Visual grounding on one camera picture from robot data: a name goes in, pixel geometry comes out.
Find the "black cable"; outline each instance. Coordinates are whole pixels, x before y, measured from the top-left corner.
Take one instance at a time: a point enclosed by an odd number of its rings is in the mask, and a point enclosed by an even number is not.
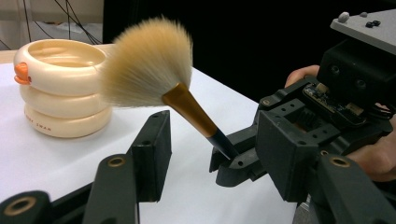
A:
[[[26,2],[23,0],[23,6],[24,6],[24,11],[25,11],[25,19],[26,19],[26,25],[27,25],[27,33],[29,35],[29,42],[32,42],[32,37],[30,36],[30,28],[29,28],[29,20],[27,19],[27,10],[26,10]]]
[[[72,12],[73,12],[73,15],[76,17],[76,20],[78,21],[78,26],[85,32],[85,34],[87,35],[87,37],[91,40],[91,42],[93,43],[93,44],[101,44],[101,42],[98,40],[98,39],[96,39],[93,35],[91,35],[83,26],[82,26],[82,23],[79,21],[79,19],[78,19],[78,17],[77,17],[77,15],[76,15],[76,13],[75,13],[75,11],[74,11],[74,9],[72,8],[72,6],[70,5],[70,3],[69,3],[69,1],[67,0],[67,3],[69,4],[69,6],[70,6],[70,9],[72,9]]]
[[[51,39],[53,39],[53,37],[51,35],[49,35],[36,21],[35,24],[38,26],[38,28],[40,28],[40,30],[42,30],[44,32],[44,34],[46,34],[47,36],[49,36]]]
[[[69,39],[72,39],[72,36],[70,34],[70,14],[69,14],[69,6],[68,6],[69,1],[64,0],[64,3],[66,4],[66,11],[67,11],[67,25],[69,26]]]
[[[395,114],[394,109],[391,106],[387,108],[380,107],[378,105],[373,105],[371,108],[367,109],[367,114],[378,119],[391,119]]]
[[[8,49],[11,49],[6,43],[4,43],[2,40],[0,40],[0,42],[4,45],[4,46],[6,46],[6,48],[8,48]]]
[[[54,0],[54,1],[55,1],[56,4],[58,4],[58,6],[61,8],[61,10],[62,10],[64,13],[66,13],[67,16],[70,16],[70,14],[68,14],[68,13],[64,10],[64,8],[61,6],[61,4],[59,4],[59,2],[58,2],[57,0]],[[76,17],[76,20],[78,20],[78,17],[77,17],[77,15],[76,15],[76,13],[74,12],[74,9],[71,7],[70,3],[69,3],[69,6],[70,6],[70,9],[72,9],[72,11],[73,11],[73,14],[74,14],[75,17]],[[91,40],[91,42],[92,42],[93,44],[97,44],[97,43],[100,43],[100,44],[101,44],[101,42],[100,42],[98,39],[96,39],[93,35],[91,35],[91,34],[82,26],[82,24],[81,24],[79,21],[76,21],[73,17],[70,17],[70,19],[71,19],[73,22],[75,22],[75,23],[84,31],[84,33],[87,35],[87,37]]]

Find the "brush handle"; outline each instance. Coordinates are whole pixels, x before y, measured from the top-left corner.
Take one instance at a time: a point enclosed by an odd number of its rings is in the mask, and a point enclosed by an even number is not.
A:
[[[163,102],[174,108],[177,113],[192,124],[227,159],[234,158],[239,154],[230,139],[201,108],[186,85],[177,83],[172,90],[163,95]]]

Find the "black background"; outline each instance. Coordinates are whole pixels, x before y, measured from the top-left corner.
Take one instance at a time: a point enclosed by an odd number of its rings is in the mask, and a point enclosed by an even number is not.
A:
[[[342,12],[394,8],[390,0],[105,0],[103,40],[111,43],[149,17],[180,21],[192,37],[193,66],[259,102],[283,88],[291,71],[320,64],[324,51],[345,39],[330,28]]]

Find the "white table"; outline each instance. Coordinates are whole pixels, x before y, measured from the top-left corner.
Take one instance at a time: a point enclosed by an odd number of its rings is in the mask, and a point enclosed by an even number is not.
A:
[[[0,64],[0,202],[28,190],[44,190],[52,201],[94,180],[99,162],[125,153],[148,117],[170,110],[172,157],[161,200],[141,203],[142,224],[291,223],[296,204],[279,196],[269,175],[234,187],[216,184],[209,173],[212,146],[172,108],[114,108],[107,126],[77,139],[34,130],[12,63]],[[191,93],[227,135],[251,125],[257,103],[194,69]]]

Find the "fan brush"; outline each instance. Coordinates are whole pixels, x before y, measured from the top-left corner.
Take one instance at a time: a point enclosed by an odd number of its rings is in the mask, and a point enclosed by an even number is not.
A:
[[[192,42],[165,17],[127,28],[99,69],[100,92],[115,107],[169,105],[227,159],[239,153],[189,91]]]

